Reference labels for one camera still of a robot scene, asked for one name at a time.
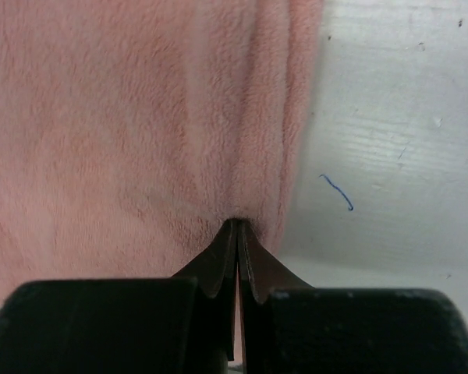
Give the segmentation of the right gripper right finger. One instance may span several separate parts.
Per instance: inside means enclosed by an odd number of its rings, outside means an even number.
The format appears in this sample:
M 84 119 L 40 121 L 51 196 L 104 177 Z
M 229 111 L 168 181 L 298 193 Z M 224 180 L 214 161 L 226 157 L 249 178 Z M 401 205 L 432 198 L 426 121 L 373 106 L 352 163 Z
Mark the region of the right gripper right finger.
M 237 224 L 248 373 L 468 373 L 468 328 L 443 293 L 315 288 Z

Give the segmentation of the pink towel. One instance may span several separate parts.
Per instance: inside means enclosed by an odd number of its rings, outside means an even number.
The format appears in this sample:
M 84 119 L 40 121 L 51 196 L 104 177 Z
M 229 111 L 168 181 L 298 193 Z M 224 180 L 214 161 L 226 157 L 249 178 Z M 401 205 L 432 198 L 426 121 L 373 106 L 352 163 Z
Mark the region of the pink towel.
M 246 218 L 278 248 L 320 1 L 0 1 L 0 305 L 161 277 Z

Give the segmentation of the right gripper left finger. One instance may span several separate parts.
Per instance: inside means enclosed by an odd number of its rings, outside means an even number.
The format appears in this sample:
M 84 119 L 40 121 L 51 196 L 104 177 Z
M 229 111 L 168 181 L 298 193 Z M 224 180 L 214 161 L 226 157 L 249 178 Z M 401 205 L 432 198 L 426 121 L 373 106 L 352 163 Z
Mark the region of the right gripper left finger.
M 36 280 L 0 308 L 0 373 L 224 373 L 237 221 L 166 278 Z

